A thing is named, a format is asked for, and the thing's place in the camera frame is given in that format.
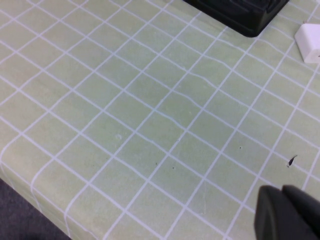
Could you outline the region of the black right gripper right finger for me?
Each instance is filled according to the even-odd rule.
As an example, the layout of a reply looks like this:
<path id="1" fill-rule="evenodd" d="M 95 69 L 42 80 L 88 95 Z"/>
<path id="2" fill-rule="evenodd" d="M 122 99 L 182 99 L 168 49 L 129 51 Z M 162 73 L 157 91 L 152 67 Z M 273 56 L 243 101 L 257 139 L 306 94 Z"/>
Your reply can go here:
<path id="1" fill-rule="evenodd" d="M 303 221 L 320 239 L 320 201 L 294 185 L 284 185 L 282 192 L 290 200 Z"/>

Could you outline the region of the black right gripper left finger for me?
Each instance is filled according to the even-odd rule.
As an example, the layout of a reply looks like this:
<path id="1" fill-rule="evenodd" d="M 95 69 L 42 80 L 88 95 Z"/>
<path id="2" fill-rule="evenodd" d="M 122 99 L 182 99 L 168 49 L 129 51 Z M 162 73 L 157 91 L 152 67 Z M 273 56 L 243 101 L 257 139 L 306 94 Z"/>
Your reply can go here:
<path id="1" fill-rule="evenodd" d="M 282 189 L 270 185 L 259 188 L 254 216 L 257 240 L 316 240 Z"/>

